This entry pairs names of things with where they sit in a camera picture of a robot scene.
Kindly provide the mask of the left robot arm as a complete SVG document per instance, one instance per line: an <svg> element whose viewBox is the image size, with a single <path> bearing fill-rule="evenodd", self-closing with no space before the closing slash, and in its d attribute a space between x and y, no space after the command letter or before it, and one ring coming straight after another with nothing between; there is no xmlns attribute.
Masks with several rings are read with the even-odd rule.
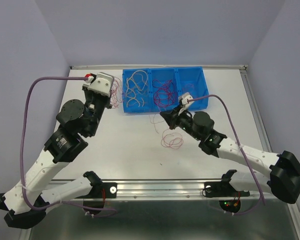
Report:
<svg viewBox="0 0 300 240"><path fill-rule="evenodd" d="M67 184L47 190L50 181L88 146L105 109L111 106L111 91L83 85L85 102L67 101L57 114L58 129L47 140L32 167L11 190L0 193L0 210L11 228L30 229L41 222L53 208L81 196L106 197L102 180L87 171Z"/></svg>

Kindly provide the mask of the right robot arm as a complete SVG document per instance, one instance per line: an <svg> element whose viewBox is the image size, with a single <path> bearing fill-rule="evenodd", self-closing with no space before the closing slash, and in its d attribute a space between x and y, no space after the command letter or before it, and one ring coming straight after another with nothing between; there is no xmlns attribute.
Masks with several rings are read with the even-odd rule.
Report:
<svg viewBox="0 0 300 240"><path fill-rule="evenodd" d="M204 111L180 113L175 108L160 112L160 116L171 130L181 128L196 139L205 154L251 168L251 173L235 171L231 178L222 180L220 189L223 194L232 195L255 187L257 191L271 193L285 203L296 203L300 195L300 162L292 152L273 153L239 144L214 130L215 122Z"/></svg>

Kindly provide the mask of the blue three-compartment plastic bin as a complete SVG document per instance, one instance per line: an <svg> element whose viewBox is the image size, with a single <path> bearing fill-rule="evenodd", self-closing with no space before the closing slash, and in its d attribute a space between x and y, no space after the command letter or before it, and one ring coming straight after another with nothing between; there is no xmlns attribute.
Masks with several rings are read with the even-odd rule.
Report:
<svg viewBox="0 0 300 240"><path fill-rule="evenodd" d="M122 71L122 104L127 114L154 114L171 110L179 104L178 97L186 92L193 98L209 94L202 67Z"/></svg>

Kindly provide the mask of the aluminium front mounting rail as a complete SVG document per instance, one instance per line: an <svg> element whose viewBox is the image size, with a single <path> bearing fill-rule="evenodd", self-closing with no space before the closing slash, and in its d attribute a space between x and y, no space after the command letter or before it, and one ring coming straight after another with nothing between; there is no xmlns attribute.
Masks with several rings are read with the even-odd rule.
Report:
<svg viewBox="0 0 300 240"><path fill-rule="evenodd" d="M258 199L260 193L252 176L237 172L229 180L211 179L155 179L103 180L101 189L108 201L192 201ZM52 181L42 191L50 203L62 201L101 201L102 193L83 176L75 180Z"/></svg>

